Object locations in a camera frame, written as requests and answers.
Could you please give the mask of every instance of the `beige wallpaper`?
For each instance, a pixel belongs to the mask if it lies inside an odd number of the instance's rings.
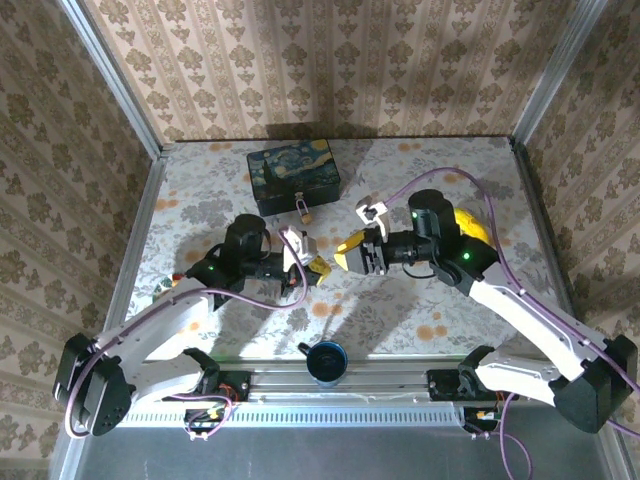
[[[576,3],[85,1],[164,142],[511,134]]]
[[[64,342],[101,329],[149,158],[56,3],[0,2],[0,478],[46,478]]]
[[[578,314],[640,344],[640,2],[610,0],[527,147]]]

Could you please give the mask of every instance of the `dark blue cup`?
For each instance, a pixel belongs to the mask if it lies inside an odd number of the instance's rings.
[[[323,387],[337,385],[347,371],[347,352],[335,342],[320,342],[313,347],[300,343],[298,350],[307,356],[307,370]]]

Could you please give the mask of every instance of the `table surface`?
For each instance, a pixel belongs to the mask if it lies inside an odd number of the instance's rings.
[[[224,238],[240,213],[258,214],[251,193],[246,155],[292,142],[242,141],[178,144],[167,161],[128,318],[151,303],[154,288],[174,272],[184,272]],[[417,175],[434,167],[460,167],[491,194],[500,241],[516,272],[555,301],[516,162],[506,138],[331,140],[341,176],[338,202],[311,208],[304,226],[317,239],[332,273],[309,291],[305,307],[271,312],[230,301],[209,318],[194,321],[152,359],[177,355],[187,346],[210,351],[216,359],[298,358],[299,342],[332,339],[351,359],[388,355],[464,355],[478,345],[497,346],[515,330],[496,314],[457,290],[431,280],[408,278],[399,267],[385,277],[342,271],[333,261],[338,244],[362,228],[354,207],[366,195],[385,200]],[[455,174],[425,180],[419,188],[437,188],[454,206],[488,224],[475,188]],[[391,210],[391,229],[410,229],[406,199]],[[297,212],[267,217],[268,228],[292,224],[302,229]],[[275,243],[274,248],[282,245]],[[428,266],[413,267],[416,274]],[[247,282],[245,294],[281,304],[276,282]],[[515,341],[519,349],[522,342]]]

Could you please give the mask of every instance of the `purple cable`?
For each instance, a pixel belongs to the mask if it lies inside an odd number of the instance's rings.
[[[91,369],[95,366],[96,363],[98,363],[98,360],[100,360],[100,358],[102,358],[102,356],[107,351],[109,351],[109,349],[113,348],[118,342],[121,342],[126,337],[128,337],[131,334],[131,332],[137,329],[140,325],[146,323],[147,321],[149,321],[149,319],[155,317],[158,313],[162,312],[166,308],[174,305],[175,302],[193,295],[200,295],[202,293],[207,293],[207,294],[224,295],[226,297],[235,298],[237,300],[241,300],[255,307],[266,308],[267,310],[275,310],[275,311],[289,310],[299,306],[307,297],[307,292],[309,291],[309,283],[307,282],[307,276],[304,273],[304,267],[302,266],[302,263],[300,262],[300,259],[298,258],[298,255],[296,254],[295,250],[293,249],[289,241],[285,238],[283,234],[284,231],[285,229],[278,230],[278,236],[280,237],[280,240],[282,240],[282,243],[284,244],[284,246],[288,248],[289,251],[292,253],[293,260],[296,263],[296,267],[298,267],[298,270],[300,271],[300,275],[302,275],[302,295],[300,296],[300,298],[298,298],[298,300],[296,300],[295,302],[289,305],[269,305],[268,303],[260,302],[258,300],[253,300],[252,298],[245,297],[244,295],[240,295],[239,293],[234,293],[228,290],[222,290],[220,288],[197,288],[197,289],[189,290],[188,292],[183,292],[179,295],[176,295],[171,300],[167,300],[164,303],[158,305],[151,312],[148,312],[145,315],[141,316],[136,321],[131,322],[131,325],[128,325],[122,332],[120,332],[118,336],[109,340],[109,342],[107,342],[107,344],[104,347],[97,349],[94,352],[93,356],[89,359],[85,367],[82,369],[82,371],[80,372],[80,375],[78,375],[78,379],[76,380],[76,383],[74,384],[73,388],[69,392],[69,399],[67,400],[67,408],[65,409],[65,412],[64,412],[64,426],[65,426],[67,435],[69,435],[71,438],[84,438],[89,435],[89,432],[77,432],[74,429],[71,410],[73,409],[73,404],[75,403],[76,398],[78,397],[80,388],[82,387],[85,380],[89,376],[89,372],[91,372]]]
[[[631,435],[636,440],[640,440],[640,433],[634,432],[633,430],[627,427],[624,427],[619,423],[614,422],[613,420],[607,420],[607,423],[614,429],[618,430],[619,432],[626,433],[627,435]]]
[[[525,301],[525,303],[527,303],[535,311],[537,311],[538,313],[540,313],[543,316],[545,316],[560,331],[562,331],[564,333],[568,333],[568,334],[574,336],[575,338],[578,339],[579,342],[581,342],[583,345],[585,345],[586,347],[591,349],[594,353],[596,353],[600,358],[602,358],[605,362],[607,362],[607,364],[609,364],[609,366],[611,366],[611,368],[618,375],[620,375],[620,377],[631,387],[631,389],[635,393],[640,395],[640,385],[638,385],[638,383],[634,379],[629,377],[629,375],[627,375],[627,372],[625,372],[622,369],[622,367],[620,367],[620,365],[618,365],[609,355],[607,355],[597,345],[593,345],[591,343],[591,341],[584,334],[582,334],[580,331],[578,331],[573,325],[565,322],[562,318],[560,318],[554,312],[549,310],[540,301],[538,301],[536,298],[532,297],[527,291],[525,291],[525,289],[522,287],[522,284],[516,278],[515,274],[511,270],[511,267],[509,267],[509,264],[507,263],[507,260],[506,260],[506,258],[504,256],[504,252],[502,250],[502,246],[500,245],[500,240],[498,238],[495,211],[493,209],[493,204],[491,202],[491,198],[487,194],[487,192],[484,189],[484,187],[480,184],[480,182],[475,177],[473,177],[470,173],[467,173],[464,170],[460,170],[459,168],[455,168],[455,167],[434,168],[433,170],[429,170],[428,172],[425,172],[425,173],[417,176],[416,178],[411,180],[409,183],[407,183],[396,194],[394,194],[391,197],[389,197],[389,199],[385,202],[385,205],[387,206],[387,208],[389,208],[392,203],[396,202],[402,195],[404,195],[407,191],[412,189],[420,181],[422,181],[423,179],[425,179],[427,177],[430,177],[430,176],[432,176],[432,175],[434,175],[436,173],[441,173],[441,172],[453,172],[453,173],[457,173],[459,175],[462,175],[463,177],[469,179],[471,181],[471,183],[473,183],[478,188],[480,193],[482,194],[482,197],[484,198],[484,202],[487,205],[487,209],[488,209],[488,213],[489,213],[489,223],[490,223],[490,226],[491,226],[491,235],[493,236],[494,242],[496,244],[496,251],[498,252],[498,258],[500,260],[500,266],[501,266],[502,271],[504,272],[505,276],[507,277],[507,280],[517,288],[517,291],[515,292],[516,295],[520,296],[520,298],[522,298]],[[640,439],[640,434],[639,433],[636,433],[636,432],[633,432],[633,431],[631,431],[629,429],[626,429],[626,428],[622,427],[621,425],[617,424],[616,422],[614,422],[612,420],[608,420],[607,423],[609,423],[609,425],[611,425],[616,430],[619,430],[621,432],[627,433],[629,435],[632,435],[635,438]]]
[[[473,428],[475,431],[477,431],[479,434],[487,434],[487,435],[492,435],[492,436],[498,436],[500,437],[500,453],[502,455],[502,463],[505,466],[505,470],[507,471],[507,475],[509,476],[510,480],[515,480],[512,476],[511,476],[511,471],[509,470],[509,467],[507,466],[506,463],[506,455],[504,453],[504,438],[508,438],[509,440],[512,440],[516,445],[518,445],[518,447],[520,447],[520,450],[522,450],[522,453],[524,454],[524,458],[527,461],[527,479],[531,479],[533,477],[533,462],[531,461],[531,454],[529,454],[529,450],[527,450],[527,447],[524,446],[524,443],[522,443],[522,441],[520,441],[519,438],[517,438],[515,435],[511,435],[510,433],[506,433],[506,432],[485,432],[484,430],[481,430],[480,428],[476,427],[475,425],[473,425],[472,423],[467,423],[467,426]]]
[[[509,469],[509,462],[507,461],[507,451],[505,448],[504,439],[511,438],[512,440],[514,440],[520,446],[520,448],[525,452],[525,457],[527,458],[527,465],[529,468],[527,479],[530,480],[533,475],[533,466],[531,464],[531,457],[529,456],[529,452],[527,452],[527,449],[524,447],[524,444],[520,442],[520,440],[518,440],[513,435],[510,435],[504,431],[505,425],[507,423],[507,410],[509,409],[509,405],[511,405],[511,400],[513,400],[513,397],[515,397],[515,395],[516,395],[515,393],[510,393],[504,402],[504,407],[502,408],[502,418],[500,419],[500,453],[502,454],[502,464],[504,465],[504,469],[507,471],[507,475],[509,476],[509,479],[515,480],[513,474],[511,473],[511,470]]]
[[[214,435],[218,430],[220,430],[222,428],[222,426],[227,423],[227,421],[229,420],[229,418],[231,418],[231,414],[233,413],[233,403],[231,403],[231,399],[229,397],[225,397],[224,395],[171,395],[171,398],[175,398],[176,400],[187,400],[187,401],[193,401],[193,400],[223,400],[224,402],[227,403],[227,407],[224,409],[224,416],[222,417],[222,420],[220,420],[220,423],[218,423],[218,425],[216,425],[212,430],[206,432],[205,435],[205,440],[209,437],[211,437],[212,435]],[[193,421],[198,418],[200,415],[202,415],[202,412],[206,412],[206,410],[200,410],[196,413],[194,413],[188,420],[187,420],[187,433],[191,433],[193,430],[191,429],[191,425],[193,424]]]

